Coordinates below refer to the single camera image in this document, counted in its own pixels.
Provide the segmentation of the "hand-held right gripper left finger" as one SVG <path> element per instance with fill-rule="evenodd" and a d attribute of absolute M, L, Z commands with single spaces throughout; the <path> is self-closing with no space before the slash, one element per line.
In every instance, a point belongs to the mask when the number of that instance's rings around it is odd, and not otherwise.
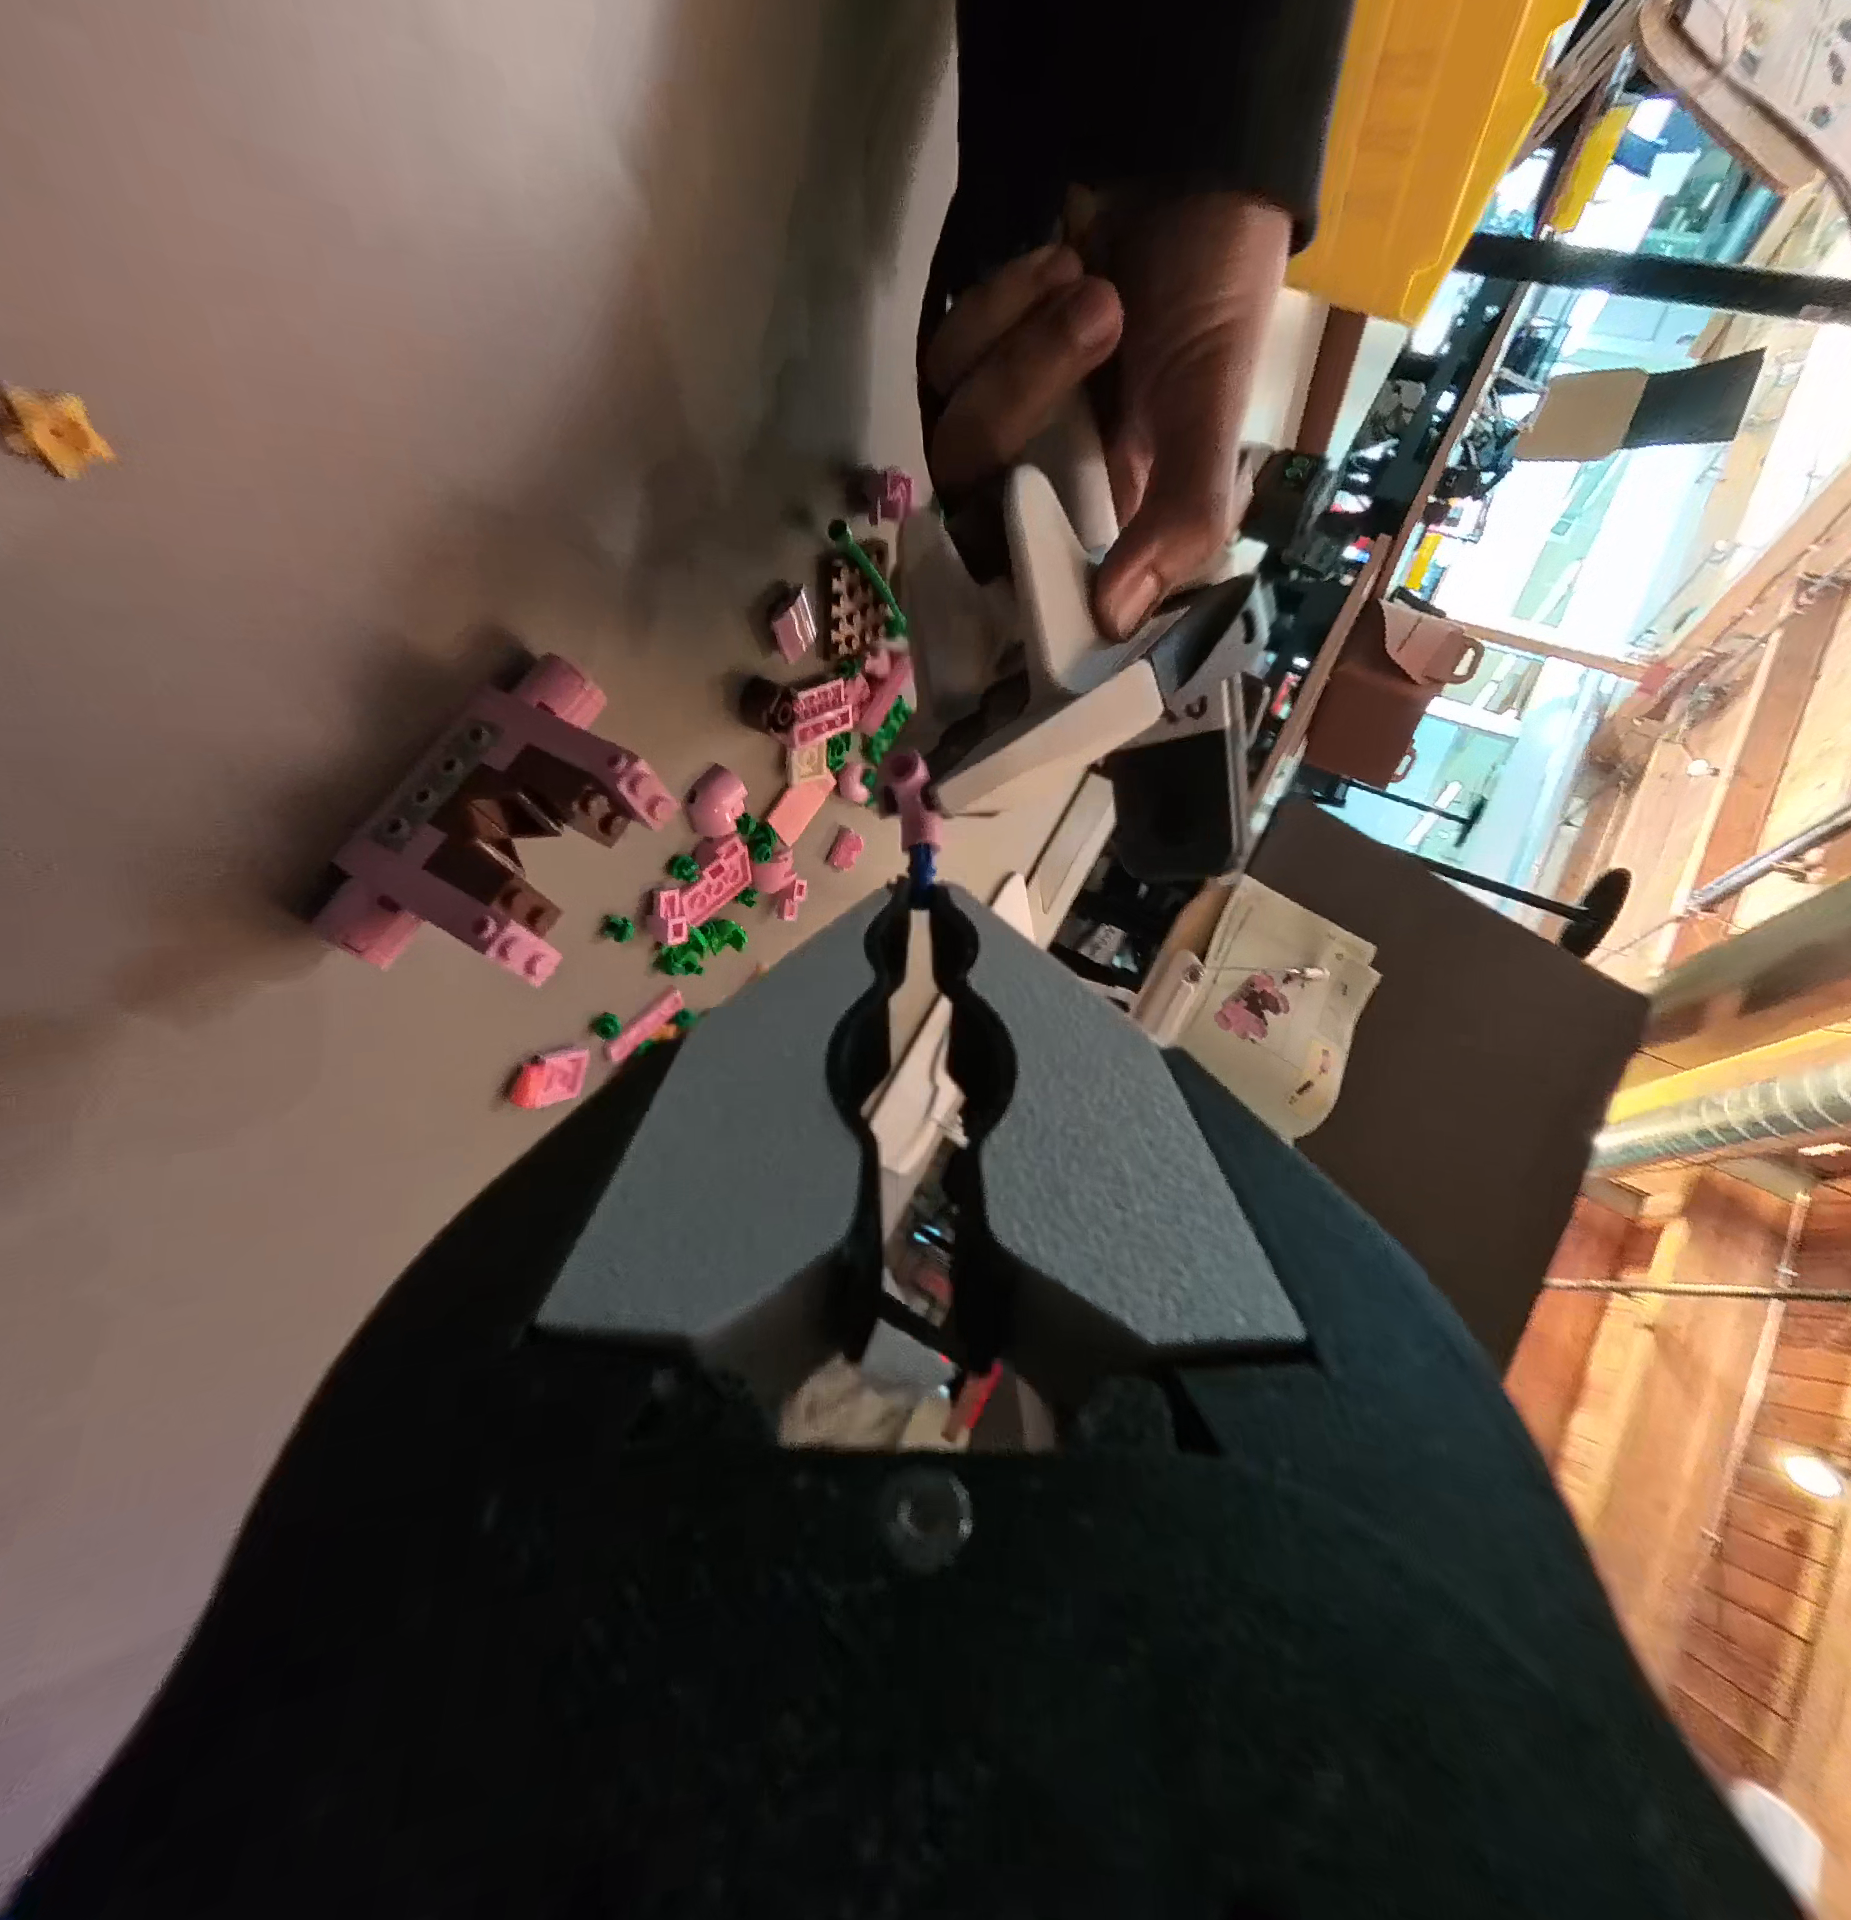
<path fill-rule="evenodd" d="M 890 1074 L 911 934 L 898 881 L 678 1045 L 539 1331 L 684 1355 L 772 1403 L 865 1354 L 887 1274 L 866 1102 Z"/>

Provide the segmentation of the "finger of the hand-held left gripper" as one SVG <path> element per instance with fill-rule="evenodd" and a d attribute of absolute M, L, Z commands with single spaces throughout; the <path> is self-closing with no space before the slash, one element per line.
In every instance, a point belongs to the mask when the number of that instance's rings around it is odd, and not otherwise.
<path fill-rule="evenodd" d="M 924 723 L 971 717 L 1026 664 L 1010 581 L 977 581 L 936 516 L 900 527 L 900 609 Z"/>
<path fill-rule="evenodd" d="M 995 681 L 973 711 L 928 750 L 940 815 L 987 815 L 1026 783 L 1082 768 L 1148 731 L 1163 714 L 1150 659 L 1134 659 L 1084 689 L 1033 676 L 1029 666 Z"/>

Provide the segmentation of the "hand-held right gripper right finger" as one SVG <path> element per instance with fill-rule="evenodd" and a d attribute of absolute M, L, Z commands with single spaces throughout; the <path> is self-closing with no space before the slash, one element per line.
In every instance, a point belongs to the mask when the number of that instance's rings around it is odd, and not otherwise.
<path fill-rule="evenodd" d="M 1077 1409 L 1105 1379 L 1304 1354 L 1166 1051 L 952 883 L 933 897 L 933 975 L 962 1090 L 956 1358 Z"/>

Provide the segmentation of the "person's left forearm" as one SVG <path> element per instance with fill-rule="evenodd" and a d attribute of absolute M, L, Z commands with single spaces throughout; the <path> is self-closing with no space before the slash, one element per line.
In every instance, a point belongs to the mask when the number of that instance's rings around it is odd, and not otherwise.
<path fill-rule="evenodd" d="M 1349 1 L 962 1 L 958 183 L 941 245 L 978 277 L 1071 188 L 1233 191 L 1319 222 Z"/>

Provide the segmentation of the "person's left hand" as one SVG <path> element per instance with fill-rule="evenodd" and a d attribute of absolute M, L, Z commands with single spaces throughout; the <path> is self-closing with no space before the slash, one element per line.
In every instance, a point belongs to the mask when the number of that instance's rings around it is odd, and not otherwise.
<path fill-rule="evenodd" d="M 1242 440 L 1295 237 L 1270 200 L 1212 190 L 1112 205 L 1092 254 L 1050 239 L 958 291 L 924 332 L 920 404 L 935 492 L 956 503 L 1092 400 L 1117 538 L 1093 581 L 1131 637 L 1226 547 Z"/>

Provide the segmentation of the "building instruction booklet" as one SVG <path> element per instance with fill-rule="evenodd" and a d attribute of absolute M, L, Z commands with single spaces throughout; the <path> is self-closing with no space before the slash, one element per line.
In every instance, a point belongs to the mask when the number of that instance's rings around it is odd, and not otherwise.
<path fill-rule="evenodd" d="M 1376 944 L 1242 876 L 1170 1043 L 1288 1141 L 1331 1117 L 1383 971 Z"/>

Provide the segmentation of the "pile of small toy bricks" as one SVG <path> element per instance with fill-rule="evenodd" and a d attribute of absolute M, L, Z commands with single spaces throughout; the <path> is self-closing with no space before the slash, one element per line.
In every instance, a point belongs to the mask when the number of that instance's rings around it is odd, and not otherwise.
<path fill-rule="evenodd" d="M 709 763 L 687 783 L 653 883 L 602 914 L 596 932 L 606 948 L 641 951 L 662 993 L 632 1014 L 597 1011 L 585 1037 L 529 1054 L 505 1084 L 519 1111 L 572 1104 L 596 1068 L 684 1036 L 698 1019 L 687 982 L 743 954 L 754 921 L 799 921 L 811 879 L 797 846 L 830 808 L 870 802 L 873 772 L 913 717 L 896 539 L 914 503 L 907 466 L 860 466 L 816 573 L 772 589 L 765 630 L 784 670 L 747 675 L 738 687 L 738 720 L 770 745 L 770 776 Z"/>

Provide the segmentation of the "brown leather bag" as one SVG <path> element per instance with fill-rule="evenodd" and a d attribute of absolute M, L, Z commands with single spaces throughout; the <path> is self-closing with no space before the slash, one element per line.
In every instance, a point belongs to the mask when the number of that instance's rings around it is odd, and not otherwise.
<path fill-rule="evenodd" d="M 1438 611 L 1398 600 L 1369 603 L 1323 687 L 1301 760 L 1374 786 L 1406 777 L 1427 709 L 1469 684 L 1483 653 L 1483 641 Z"/>

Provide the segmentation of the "dark brown board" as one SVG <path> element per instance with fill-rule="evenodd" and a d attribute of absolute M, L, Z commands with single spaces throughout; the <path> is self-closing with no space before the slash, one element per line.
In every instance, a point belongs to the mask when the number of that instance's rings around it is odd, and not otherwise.
<path fill-rule="evenodd" d="M 1301 1151 L 1506 1371 L 1648 999 L 1310 800 L 1276 808 L 1247 875 L 1376 950 L 1342 1090 Z"/>

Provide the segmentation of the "pink and brown brick assembly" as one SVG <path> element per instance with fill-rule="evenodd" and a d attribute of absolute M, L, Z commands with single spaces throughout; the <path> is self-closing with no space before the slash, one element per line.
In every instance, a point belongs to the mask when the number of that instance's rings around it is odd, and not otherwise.
<path fill-rule="evenodd" d="M 316 936 L 384 971 L 433 927 L 545 986 L 562 910 L 524 844 L 576 832 L 610 849 L 680 814 L 649 757 L 597 733 L 605 708 L 602 684 L 559 654 L 479 687 L 337 849 L 307 913 Z"/>

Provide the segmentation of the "yellow plastic bin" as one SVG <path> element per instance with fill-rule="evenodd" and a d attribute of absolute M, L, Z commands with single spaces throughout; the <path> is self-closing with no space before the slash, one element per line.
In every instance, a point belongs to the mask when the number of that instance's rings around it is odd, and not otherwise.
<path fill-rule="evenodd" d="M 1577 1 L 1358 1 L 1288 287 L 1421 322 L 1547 98 Z"/>

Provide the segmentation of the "yellow star toy piece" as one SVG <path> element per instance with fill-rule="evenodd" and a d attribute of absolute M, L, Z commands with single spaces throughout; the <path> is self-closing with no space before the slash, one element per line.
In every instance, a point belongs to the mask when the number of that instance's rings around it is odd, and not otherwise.
<path fill-rule="evenodd" d="M 67 482 L 117 462 L 80 397 L 9 382 L 0 382 L 0 444 Z"/>

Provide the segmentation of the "silver ventilation duct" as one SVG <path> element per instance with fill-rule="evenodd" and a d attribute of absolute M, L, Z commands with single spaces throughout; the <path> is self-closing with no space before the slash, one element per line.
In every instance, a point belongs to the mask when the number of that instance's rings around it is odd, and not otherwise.
<path fill-rule="evenodd" d="M 1594 1141 L 1588 1170 L 1615 1177 L 1648 1165 L 1740 1160 L 1771 1146 L 1842 1141 L 1848 1135 L 1851 1056 L 1612 1121 Z"/>

